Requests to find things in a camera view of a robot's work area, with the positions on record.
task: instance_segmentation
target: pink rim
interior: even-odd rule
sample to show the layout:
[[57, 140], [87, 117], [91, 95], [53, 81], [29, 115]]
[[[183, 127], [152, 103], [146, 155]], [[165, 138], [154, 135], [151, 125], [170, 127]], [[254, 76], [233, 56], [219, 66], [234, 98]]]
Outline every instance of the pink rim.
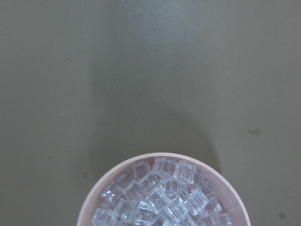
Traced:
[[123, 168], [124, 166], [127, 166], [135, 161], [141, 160], [141, 159], [146, 159], [146, 158], [151, 158], [151, 157], [157, 157], [157, 156], [168, 156], [168, 157], [175, 157], [178, 159], [185, 159], [188, 160], [190, 162], [195, 163], [196, 165], [200, 165], [201, 167], [207, 169], [208, 171], [210, 171], [211, 173], [215, 174], [233, 193], [233, 195], [235, 196], [235, 198], [237, 199], [243, 213], [244, 213], [244, 217], [246, 219], [247, 222], [247, 226], [251, 226], [251, 222], [249, 219], [249, 216], [247, 214], [246, 208], [243, 204], [243, 202], [241, 201], [239, 195], [237, 194], [237, 192], [234, 190], [234, 188], [232, 187], [232, 185], [221, 175], [219, 174], [217, 171], [215, 171], [213, 168], [211, 168], [210, 166], [204, 164], [203, 162], [193, 159], [191, 157], [185, 156], [185, 155], [181, 155], [181, 154], [175, 154], [175, 153], [149, 153], [149, 154], [143, 154], [143, 155], [139, 155], [136, 157], [133, 157], [131, 159], [125, 160], [122, 163], [118, 164], [117, 166], [113, 167], [111, 170], [109, 170], [106, 174], [104, 174], [99, 180], [98, 182], [93, 186], [93, 188], [91, 189], [91, 191], [89, 192], [88, 196], [86, 197], [84, 204], [82, 205], [82, 208], [80, 210], [79, 213], [79, 218], [77, 221], [77, 226], [83, 226], [85, 225], [85, 212], [86, 209], [90, 206], [91, 204], [91, 199], [92, 196], [94, 196], [94, 194], [96, 192], [98, 192], [99, 190], [99, 186], [108, 180], [108, 178], [111, 178], [113, 174], [115, 174], [115, 172], [119, 171], [119, 169]]

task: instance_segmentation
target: pile of clear cubes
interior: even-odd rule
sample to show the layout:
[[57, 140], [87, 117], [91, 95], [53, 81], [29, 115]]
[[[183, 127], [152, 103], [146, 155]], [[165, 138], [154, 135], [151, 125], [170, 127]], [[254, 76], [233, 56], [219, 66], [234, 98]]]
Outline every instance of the pile of clear cubes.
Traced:
[[94, 226], [232, 226], [216, 191], [195, 165], [139, 161], [101, 191]]

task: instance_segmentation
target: gray surface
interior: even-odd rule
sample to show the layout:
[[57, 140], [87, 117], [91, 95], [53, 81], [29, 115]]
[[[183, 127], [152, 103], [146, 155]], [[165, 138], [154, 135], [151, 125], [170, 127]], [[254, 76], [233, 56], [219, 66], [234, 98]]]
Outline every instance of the gray surface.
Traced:
[[301, 222], [300, 1], [0, 1], [0, 224], [74, 225], [147, 152], [220, 171], [256, 225]]

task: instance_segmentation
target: round container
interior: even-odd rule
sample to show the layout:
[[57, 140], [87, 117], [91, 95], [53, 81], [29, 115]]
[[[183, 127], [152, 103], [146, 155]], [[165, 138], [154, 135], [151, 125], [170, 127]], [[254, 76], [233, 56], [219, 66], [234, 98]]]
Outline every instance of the round container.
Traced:
[[229, 182], [222, 177], [217, 171], [212, 169], [210, 166], [198, 161], [196, 159], [190, 158], [181, 154], [174, 153], [150, 153], [136, 156], [134, 158], [128, 159], [111, 170], [109, 170], [99, 181], [94, 185], [90, 193], [88, 194], [81, 210], [79, 213], [79, 218], [77, 221], [77, 226], [93, 226], [91, 219], [94, 215], [95, 210], [97, 209], [100, 203], [100, 191], [117, 175], [122, 173], [130, 165], [137, 161], [147, 161], [150, 164], [153, 164], [155, 158], [158, 156], [168, 156], [174, 157], [179, 160], [187, 160], [193, 163], [199, 170], [205, 174], [206, 178], [212, 183], [217, 193], [216, 196], [220, 203], [222, 204], [225, 212], [230, 213], [232, 216], [232, 225], [233, 226], [251, 226], [249, 216], [247, 214], [246, 208], [241, 201], [239, 195], [234, 190], [234, 188], [229, 184]]

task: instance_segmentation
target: brown spot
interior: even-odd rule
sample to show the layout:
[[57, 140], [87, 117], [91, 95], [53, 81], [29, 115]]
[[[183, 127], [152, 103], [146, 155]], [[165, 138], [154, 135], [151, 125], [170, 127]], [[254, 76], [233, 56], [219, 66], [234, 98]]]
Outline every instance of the brown spot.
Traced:
[[279, 218], [281, 220], [283, 220], [285, 218], [285, 213], [283, 213], [283, 212], [279, 213]]
[[87, 179], [89, 177], [89, 172], [88, 171], [83, 171], [83, 178]]
[[259, 137], [261, 135], [261, 129], [251, 129], [251, 130], [248, 130], [248, 134], [250, 136], [257, 136], [257, 137]]

